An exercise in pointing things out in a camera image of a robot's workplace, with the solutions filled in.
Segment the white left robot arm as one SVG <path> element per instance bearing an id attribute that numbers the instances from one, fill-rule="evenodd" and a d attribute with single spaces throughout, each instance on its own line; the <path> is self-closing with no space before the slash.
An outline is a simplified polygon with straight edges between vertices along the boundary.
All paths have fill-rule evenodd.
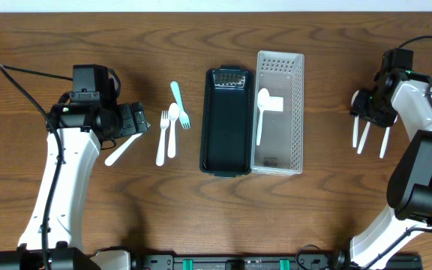
<path id="1" fill-rule="evenodd" d="M 37 202 L 16 250 L 0 252 L 0 269 L 142 269 L 128 247 L 83 251 L 89 178 L 103 142 L 134 140 L 148 130 L 139 102 L 55 104 L 48 118 L 46 166 Z"/>

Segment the light blue plastic fork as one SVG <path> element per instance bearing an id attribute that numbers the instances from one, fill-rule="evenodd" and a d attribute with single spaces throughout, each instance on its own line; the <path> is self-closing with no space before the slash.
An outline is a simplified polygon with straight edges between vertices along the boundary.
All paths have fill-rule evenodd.
<path id="1" fill-rule="evenodd" d="M 172 81 L 170 83 L 170 88 L 172 90 L 173 96 L 175 98 L 176 103 L 178 104 L 179 108 L 179 120 L 181 123 L 181 126 L 187 130 L 191 128 L 191 121 L 188 116 L 188 114 L 185 112 L 183 101 L 182 101 L 182 95 L 181 90 L 179 87 L 179 84 L 176 81 Z"/>

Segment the white plastic spoon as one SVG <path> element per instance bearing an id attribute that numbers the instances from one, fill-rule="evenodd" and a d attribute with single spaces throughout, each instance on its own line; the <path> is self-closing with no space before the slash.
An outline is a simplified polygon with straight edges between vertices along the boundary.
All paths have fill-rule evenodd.
<path id="1" fill-rule="evenodd" d="M 257 97 L 257 108 L 259 109 L 259 119 L 256 132 L 256 144 L 259 146 L 262 138 L 263 114 L 270 102 L 270 95 L 267 88 L 262 88 Z"/>
<path id="2" fill-rule="evenodd" d="M 169 106 L 169 142 L 167 156 L 174 158 L 176 156 L 176 122 L 179 119 L 179 106 L 177 103 L 171 103 Z"/>
<path id="3" fill-rule="evenodd" d="M 371 123 L 367 122 L 366 125 L 365 125 L 365 128 L 363 130 L 363 133 L 361 135 L 361 139 L 360 139 L 360 142 L 359 142 L 359 145 L 358 145 L 358 149 L 357 149 L 357 153 L 359 155 L 362 153 L 363 148 L 365 146 L 366 140 L 368 138 L 368 133 L 369 133 L 370 127 L 371 127 Z"/>
<path id="4" fill-rule="evenodd" d="M 356 97 L 358 96 L 359 91 L 356 91 L 351 99 L 351 106 L 353 106 L 354 101 L 356 100 Z M 354 123 L 353 123 L 353 129 L 352 129 L 352 147 L 357 148 L 358 147 L 358 135 L 359 135 L 359 115 L 355 114 L 352 116 L 354 117 Z"/>
<path id="5" fill-rule="evenodd" d="M 384 133 L 384 136 L 382 138 L 382 144 L 381 144 L 381 148 L 380 148 L 380 152 L 379 152 L 379 158 L 380 159 L 383 159 L 385 157 L 386 149 L 387 149 L 388 142 L 389 142 L 390 130 L 391 130 L 391 126 L 388 126 L 385 129 L 385 133 Z"/>

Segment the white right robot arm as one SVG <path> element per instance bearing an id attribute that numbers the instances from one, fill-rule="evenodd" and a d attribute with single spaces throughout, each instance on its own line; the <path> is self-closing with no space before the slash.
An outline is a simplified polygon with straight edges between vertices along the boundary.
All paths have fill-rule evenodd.
<path id="1" fill-rule="evenodd" d="M 394 169 L 387 204 L 349 244 L 349 261 L 362 269 L 384 269 L 390 258 L 422 233 L 432 233 L 432 85 L 406 79 L 359 91 L 356 115 L 390 128 L 400 119 L 410 144 Z"/>

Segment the white plastic fork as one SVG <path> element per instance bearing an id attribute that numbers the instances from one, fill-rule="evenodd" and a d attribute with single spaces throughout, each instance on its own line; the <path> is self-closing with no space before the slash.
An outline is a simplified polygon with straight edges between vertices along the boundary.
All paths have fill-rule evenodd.
<path id="1" fill-rule="evenodd" d="M 161 167 L 164 165 L 165 159 L 165 145 L 166 145 L 166 131 L 170 126 L 169 113 L 167 110 L 163 110 L 160 118 L 160 138 L 157 148 L 156 165 Z"/>
<path id="2" fill-rule="evenodd" d="M 107 167 L 111 167 L 121 156 L 122 154 L 127 150 L 127 148 L 133 143 L 134 140 L 141 137 L 142 134 L 134 134 L 132 135 L 126 142 L 124 142 L 122 145 L 120 145 L 105 161 L 105 165 Z"/>

